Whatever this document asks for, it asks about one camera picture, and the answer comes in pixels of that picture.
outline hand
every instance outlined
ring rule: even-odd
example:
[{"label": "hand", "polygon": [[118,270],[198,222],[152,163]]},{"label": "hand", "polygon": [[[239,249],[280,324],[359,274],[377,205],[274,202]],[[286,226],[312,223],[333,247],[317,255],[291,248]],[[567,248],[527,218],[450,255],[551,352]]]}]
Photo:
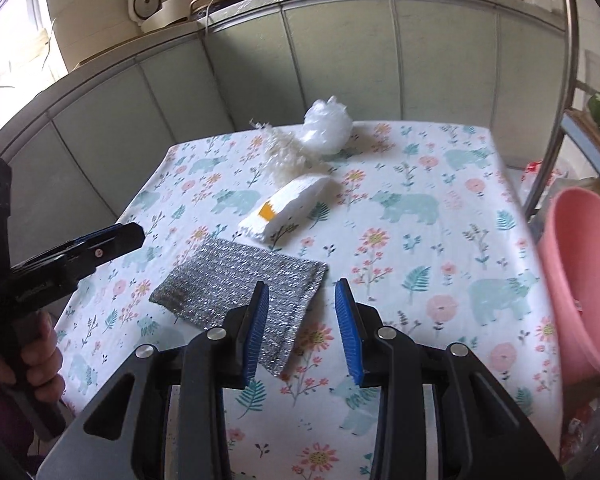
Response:
[{"label": "hand", "polygon": [[[35,395],[41,402],[56,402],[64,392],[64,379],[58,374],[62,366],[62,354],[56,348],[58,338],[51,325],[48,313],[38,314],[40,338],[22,349],[22,360],[30,368],[27,370],[27,380],[36,386]],[[0,383],[15,384],[13,370],[0,356]]]}]

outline yellow label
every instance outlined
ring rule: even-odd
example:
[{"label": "yellow label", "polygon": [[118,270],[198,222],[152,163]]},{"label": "yellow label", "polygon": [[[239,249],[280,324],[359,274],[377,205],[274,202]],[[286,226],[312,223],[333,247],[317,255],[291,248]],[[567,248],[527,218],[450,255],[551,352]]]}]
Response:
[{"label": "yellow label", "polygon": [[273,211],[269,202],[265,202],[260,208],[258,215],[262,216],[267,222],[270,222],[276,217],[276,212]]}]

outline table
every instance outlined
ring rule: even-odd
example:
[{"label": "table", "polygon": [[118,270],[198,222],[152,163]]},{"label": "table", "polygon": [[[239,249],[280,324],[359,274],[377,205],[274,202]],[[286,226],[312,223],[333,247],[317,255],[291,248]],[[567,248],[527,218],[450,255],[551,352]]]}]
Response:
[{"label": "table", "polygon": [[[80,282],[59,319],[65,402],[79,412],[139,344],[180,346],[198,331],[148,301],[206,236],[259,246],[238,222],[275,191],[258,130],[173,146],[120,217],[144,246]],[[238,478],[352,480],[370,473],[378,395],[347,375],[333,283],[418,343],[470,346],[557,452],[562,420],[558,347],[536,252],[484,128],[355,123],[326,159],[333,183],[276,232],[271,251],[330,270],[285,373],[261,366],[224,394]]]}]

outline purple sleeve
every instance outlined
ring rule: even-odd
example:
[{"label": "purple sleeve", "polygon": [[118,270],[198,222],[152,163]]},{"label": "purple sleeve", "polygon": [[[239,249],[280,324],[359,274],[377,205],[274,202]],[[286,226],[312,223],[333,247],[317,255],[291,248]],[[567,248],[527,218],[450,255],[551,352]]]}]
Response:
[{"label": "purple sleeve", "polygon": [[0,440],[22,466],[30,469],[32,457],[27,458],[27,452],[33,442],[33,427],[1,387]]}]

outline metal pole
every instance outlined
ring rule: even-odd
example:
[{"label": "metal pole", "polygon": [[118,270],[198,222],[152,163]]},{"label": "metal pole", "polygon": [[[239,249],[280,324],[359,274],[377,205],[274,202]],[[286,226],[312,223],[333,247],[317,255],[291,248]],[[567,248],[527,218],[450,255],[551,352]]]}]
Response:
[{"label": "metal pole", "polygon": [[549,176],[554,169],[555,163],[558,160],[558,153],[564,140],[564,131],[560,124],[562,123],[562,115],[567,108],[573,105],[573,95],[576,88],[576,78],[578,75],[578,54],[580,51],[580,30],[578,27],[578,7],[576,0],[562,0],[565,10],[566,30],[564,34],[565,56],[564,56],[564,72],[562,76],[562,101],[556,113],[554,121],[554,129],[549,138],[542,166],[538,171],[538,177],[534,182],[531,192],[526,199],[525,215],[529,220],[536,206],[540,202],[542,192],[549,181]]}]

